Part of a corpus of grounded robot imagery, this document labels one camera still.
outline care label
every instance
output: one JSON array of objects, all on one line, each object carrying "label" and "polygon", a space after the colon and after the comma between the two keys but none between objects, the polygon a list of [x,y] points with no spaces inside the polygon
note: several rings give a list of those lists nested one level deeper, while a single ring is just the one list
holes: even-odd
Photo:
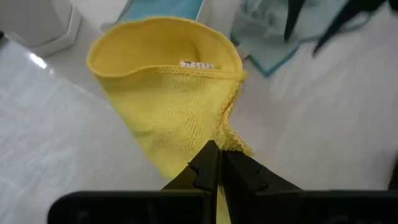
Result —
[{"label": "care label", "polygon": [[202,69],[214,69],[214,65],[211,63],[203,63],[203,62],[180,62],[181,67],[185,68],[202,68]]}]

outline white object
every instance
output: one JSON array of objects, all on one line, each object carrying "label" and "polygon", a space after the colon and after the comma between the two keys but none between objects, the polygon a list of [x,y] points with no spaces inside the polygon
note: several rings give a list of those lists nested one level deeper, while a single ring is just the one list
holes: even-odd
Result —
[{"label": "white object", "polygon": [[211,63],[203,62],[180,62],[180,66],[184,68],[200,68],[200,69],[214,69],[214,65]]},{"label": "white object", "polygon": [[0,3],[0,29],[6,37],[41,57],[73,45],[80,20],[79,11],[66,0]]}]

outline yellow microfiber towel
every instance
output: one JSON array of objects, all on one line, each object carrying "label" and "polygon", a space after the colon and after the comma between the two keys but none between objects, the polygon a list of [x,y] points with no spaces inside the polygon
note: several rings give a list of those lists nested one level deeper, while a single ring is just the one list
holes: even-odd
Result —
[{"label": "yellow microfiber towel", "polygon": [[[176,177],[210,139],[220,149],[251,153],[229,127],[246,72],[219,32],[176,17],[124,23],[92,46],[88,66],[167,178]],[[225,201],[218,205],[218,222],[228,222]]]}]

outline white table surface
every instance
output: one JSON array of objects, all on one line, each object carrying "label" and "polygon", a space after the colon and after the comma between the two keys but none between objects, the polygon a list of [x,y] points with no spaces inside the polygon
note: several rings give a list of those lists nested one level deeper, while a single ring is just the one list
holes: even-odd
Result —
[{"label": "white table surface", "polygon": [[[76,190],[167,183],[85,65],[122,0],[74,3],[85,15],[76,45],[46,66],[16,44],[0,49],[0,223],[45,223],[51,203]],[[228,34],[237,3],[214,0],[209,26]],[[315,59],[313,44],[302,46],[271,78],[245,63],[232,127],[301,188],[385,189],[398,149],[397,38],[398,19],[384,10]]]}]

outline light blue cloth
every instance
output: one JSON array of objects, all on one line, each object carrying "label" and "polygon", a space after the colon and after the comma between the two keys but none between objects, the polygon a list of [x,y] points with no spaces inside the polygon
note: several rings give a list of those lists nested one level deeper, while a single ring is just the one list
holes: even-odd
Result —
[{"label": "light blue cloth", "polygon": [[132,0],[122,21],[134,21],[151,16],[178,16],[195,20],[202,0]]},{"label": "light blue cloth", "polygon": [[[346,0],[306,0],[288,43],[284,42],[287,0],[245,0],[236,13],[231,40],[249,54],[266,76],[288,61],[302,42],[317,40]],[[342,32],[365,25],[369,16],[358,15]]]}]

